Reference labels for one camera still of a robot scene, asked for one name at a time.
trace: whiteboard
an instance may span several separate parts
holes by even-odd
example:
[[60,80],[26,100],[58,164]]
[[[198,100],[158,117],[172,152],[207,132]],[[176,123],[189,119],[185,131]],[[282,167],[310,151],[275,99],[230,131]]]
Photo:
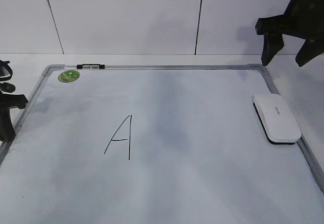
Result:
[[0,167],[6,223],[323,223],[298,145],[267,142],[258,71],[61,72]]

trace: white table surface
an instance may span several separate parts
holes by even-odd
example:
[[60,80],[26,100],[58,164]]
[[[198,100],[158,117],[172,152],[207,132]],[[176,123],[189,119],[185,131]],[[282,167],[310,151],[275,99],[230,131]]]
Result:
[[[11,83],[16,94],[29,97],[43,70],[50,64],[77,65],[216,65],[260,63],[260,55],[50,55],[1,54],[10,60],[13,69]],[[268,66],[279,92],[293,110],[299,126],[324,169],[324,56],[299,68],[294,55],[278,55]],[[12,109],[13,121],[18,115]]]

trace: whiteboard eraser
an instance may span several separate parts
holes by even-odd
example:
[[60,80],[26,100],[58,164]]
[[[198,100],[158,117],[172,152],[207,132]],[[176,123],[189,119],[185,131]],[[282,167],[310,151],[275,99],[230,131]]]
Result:
[[252,97],[267,138],[272,144],[294,144],[302,133],[285,100],[277,94]]

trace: round magnet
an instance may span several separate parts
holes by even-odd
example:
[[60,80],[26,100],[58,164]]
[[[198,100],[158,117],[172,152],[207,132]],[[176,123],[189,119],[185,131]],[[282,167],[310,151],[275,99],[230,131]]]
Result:
[[67,70],[63,73],[60,73],[58,79],[63,83],[70,83],[79,79],[80,73],[76,70]]

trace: white wall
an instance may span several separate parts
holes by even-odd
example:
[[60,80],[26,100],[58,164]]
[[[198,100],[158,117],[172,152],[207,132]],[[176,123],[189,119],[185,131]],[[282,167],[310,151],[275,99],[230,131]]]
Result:
[[46,0],[0,0],[0,53],[62,53]]
[[194,54],[200,0],[50,0],[67,54]]
[[[197,54],[261,54],[258,18],[281,15],[290,0],[203,0]],[[281,54],[297,54],[304,40],[285,36]]]

